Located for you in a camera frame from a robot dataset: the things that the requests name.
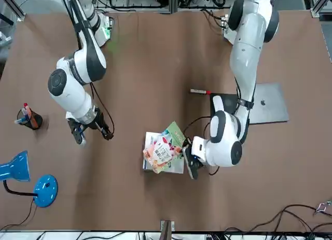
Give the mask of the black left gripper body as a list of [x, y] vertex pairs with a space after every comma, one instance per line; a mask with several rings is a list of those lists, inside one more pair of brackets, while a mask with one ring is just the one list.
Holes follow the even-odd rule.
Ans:
[[204, 167], [204, 163], [201, 161], [199, 157], [192, 154], [190, 160], [190, 170], [192, 173], [196, 173], [200, 168]]

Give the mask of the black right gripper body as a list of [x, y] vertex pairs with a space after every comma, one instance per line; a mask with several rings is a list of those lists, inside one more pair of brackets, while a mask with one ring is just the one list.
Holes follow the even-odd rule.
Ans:
[[83, 132], [86, 128], [98, 129], [96, 123], [100, 119], [101, 111], [99, 108], [92, 108], [81, 117], [75, 117], [71, 112], [66, 112], [66, 119], [72, 132]]

